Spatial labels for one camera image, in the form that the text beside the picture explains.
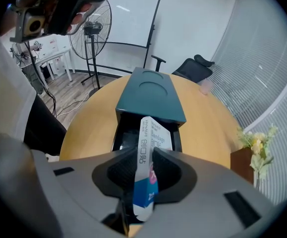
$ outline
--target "whiteboard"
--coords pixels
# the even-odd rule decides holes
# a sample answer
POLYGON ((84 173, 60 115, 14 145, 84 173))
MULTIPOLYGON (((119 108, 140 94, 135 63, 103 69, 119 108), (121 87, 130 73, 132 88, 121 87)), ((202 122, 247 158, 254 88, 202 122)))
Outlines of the whiteboard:
POLYGON ((112 25, 108 42, 147 46, 159 0, 108 0, 112 25))

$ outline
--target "white desk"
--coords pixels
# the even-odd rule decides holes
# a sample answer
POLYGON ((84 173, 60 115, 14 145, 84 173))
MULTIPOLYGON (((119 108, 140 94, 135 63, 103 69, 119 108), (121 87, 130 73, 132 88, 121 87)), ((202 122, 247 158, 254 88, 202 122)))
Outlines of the white desk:
MULTIPOLYGON (((43 64, 44 62, 48 62, 48 61, 50 61, 50 60, 53 60, 53 59, 55 59, 55 58, 58 58, 58 57, 63 56, 63 57, 64 57, 64 62, 65 62, 66 72, 67 72, 67 74, 68 74, 69 80, 72 81, 72 78, 71 78, 71 75, 70 75, 70 70, 69 70, 69 63, 68 63, 68 60, 67 60, 67 58, 66 58, 66 56, 65 56, 65 54, 68 53, 70 50, 71 50, 71 48, 63 49, 63 50, 61 50, 61 51, 57 51, 57 52, 51 53, 51 54, 49 54, 49 55, 46 55, 45 57, 40 58, 40 59, 37 59, 37 60, 35 61, 36 68, 37 68, 37 70, 38 70, 38 72, 39 72, 39 74, 40 74, 40 77, 41 77, 41 79, 42 79, 43 84, 45 85, 45 87, 46 87, 47 89, 49 88, 49 86, 48 86, 48 84, 47 84, 46 81, 45 81, 45 78, 44 78, 44 75, 43 75, 43 73, 42 73, 42 71, 41 71, 40 65, 43 64)), ((27 66, 30 65, 30 64, 32 64, 31 60, 30 60, 29 63, 26 63, 24 66, 21 66, 21 68, 27 67, 27 66)), ((52 70, 51 70, 49 64, 47 64, 47 68, 48 68, 48 70, 49 70, 49 73, 50 73, 51 78, 54 79, 53 72, 52 72, 52 70)))

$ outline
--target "wooden floor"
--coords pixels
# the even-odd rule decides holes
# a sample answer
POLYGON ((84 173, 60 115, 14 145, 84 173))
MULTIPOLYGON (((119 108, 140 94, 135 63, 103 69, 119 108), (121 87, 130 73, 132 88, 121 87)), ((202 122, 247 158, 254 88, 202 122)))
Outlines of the wooden floor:
MULTIPOLYGON (((94 86, 96 86, 96 79, 92 77, 91 79, 85 82, 85 85, 82 85, 80 82, 88 77, 87 73, 76 72, 75 74, 71 73, 72 82, 69 81, 67 74, 63 74, 62 76, 52 80, 49 78, 47 83, 49 85, 49 91, 55 96, 56 99, 56 112, 57 119, 63 124, 63 126, 67 129, 73 120, 74 116, 78 112, 78 110, 83 106, 85 102, 77 102, 88 99, 88 93, 93 89, 92 79, 94 86)), ((104 86, 109 82, 113 81, 115 78, 99 76, 100 86, 104 86)), ((47 105, 50 111, 53 110, 53 101, 52 99, 45 93, 40 96, 44 103, 47 105)))

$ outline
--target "standing fan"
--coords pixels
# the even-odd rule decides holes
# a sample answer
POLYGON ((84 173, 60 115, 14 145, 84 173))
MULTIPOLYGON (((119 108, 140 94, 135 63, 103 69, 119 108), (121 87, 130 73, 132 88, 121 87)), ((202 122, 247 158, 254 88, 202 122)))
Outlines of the standing fan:
POLYGON ((79 31, 70 35, 70 44, 76 55, 85 59, 89 77, 84 79, 81 84, 95 75, 97 88, 94 88, 89 95, 91 96, 100 89, 98 73, 96 68, 96 56, 104 48, 112 24, 112 11, 108 0, 103 2, 91 16, 79 27, 79 31), (93 64, 89 64, 88 60, 93 59, 93 64), (94 75, 90 74, 89 65, 94 66, 94 75))

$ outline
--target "chair armrest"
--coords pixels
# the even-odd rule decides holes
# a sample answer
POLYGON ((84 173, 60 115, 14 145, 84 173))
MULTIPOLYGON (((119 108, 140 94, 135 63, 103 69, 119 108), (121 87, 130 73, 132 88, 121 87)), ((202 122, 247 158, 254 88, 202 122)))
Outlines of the chair armrest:
POLYGON ((156 59, 157 61, 166 63, 165 60, 163 60, 163 59, 161 59, 161 58, 159 58, 159 57, 156 57, 156 56, 154 56, 154 55, 151 55, 151 57, 154 58, 154 59, 156 59))
POLYGON ((211 67, 215 62, 205 60, 201 55, 195 55, 194 60, 205 67, 211 67))

